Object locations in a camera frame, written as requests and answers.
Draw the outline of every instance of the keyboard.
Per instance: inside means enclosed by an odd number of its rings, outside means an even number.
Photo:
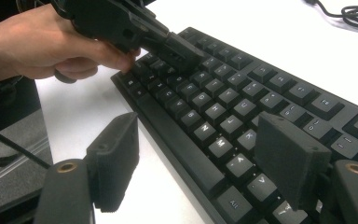
[[[179,34],[205,57],[189,74],[148,53],[111,77],[215,223],[314,223],[294,211],[255,162],[260,113],[289,120],[358,161],[358,105],[194,28]]]

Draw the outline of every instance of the hand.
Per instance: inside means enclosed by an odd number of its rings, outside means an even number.
[[[139,53],[124,54],[107,42],[80,35],[52,5],[0,22],[0,80],[51,77],[55,69],[81,79],[96,74],[99,64],[126,72]]]

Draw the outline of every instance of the white tabletop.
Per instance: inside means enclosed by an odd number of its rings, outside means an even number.
[[[358,1],[323,0],[339,13]],[[149,7],[179,33],[192,26],[358,105],[358,32],[301,0],[157,0]],[[110,77],[99,73],[75,84],[55,77],[36,82],[54,162],[83,158],[116,116],[130,111]],[[184,182],[140,124],[141,160],[114,214],[101,223],[210,223]]]

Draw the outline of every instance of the white table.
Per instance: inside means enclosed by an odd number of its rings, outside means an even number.
[[[358,1],[323,0],[330,12]],[[358,104],[358,32],[301,0],[157,0],[148,7],[170,30],[192,26]],[[116,116],[130,111],[110,77],[116,70],[75,84],[55,77],[37,81],[54,162],[83,158],[86,148]],[[114,214],[101,223],[210,223],[184,182],[140,124],[141,160]]]

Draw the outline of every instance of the space bar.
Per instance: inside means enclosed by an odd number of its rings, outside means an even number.
[[[156,100],[147,94],[138,101],[137,105],[207,197],[213,197],[225,186],[226,180],[223,174]]]

